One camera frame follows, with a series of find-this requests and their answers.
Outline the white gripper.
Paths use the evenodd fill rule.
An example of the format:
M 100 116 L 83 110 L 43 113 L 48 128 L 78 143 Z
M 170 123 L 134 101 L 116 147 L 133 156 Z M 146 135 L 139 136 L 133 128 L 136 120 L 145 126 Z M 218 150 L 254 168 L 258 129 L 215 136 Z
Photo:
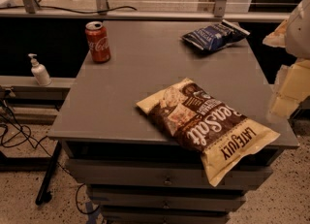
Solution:
M 273 48 L 284 48 L 287 25 L 288 21 L 283 20 L 273 32 L 263 39 L 263 44 Z M 290 68 L 282 65 L 272 86 L 272 96 L 266 113 L 267 119 L 289 119 L 299 106 L 299 102 L 304 101 L 309 95 L 310 60 L 297 59 Z

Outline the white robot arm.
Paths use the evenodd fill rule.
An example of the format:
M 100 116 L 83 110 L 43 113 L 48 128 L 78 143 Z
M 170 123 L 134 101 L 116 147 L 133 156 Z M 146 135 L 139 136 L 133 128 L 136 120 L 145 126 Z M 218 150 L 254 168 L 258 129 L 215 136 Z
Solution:
M 280 67 L 268 106 L 271 118 L 289 119 L 310 96 L 310 0 L 302 0 L 263 44 L 296 57 L 293 65 Z

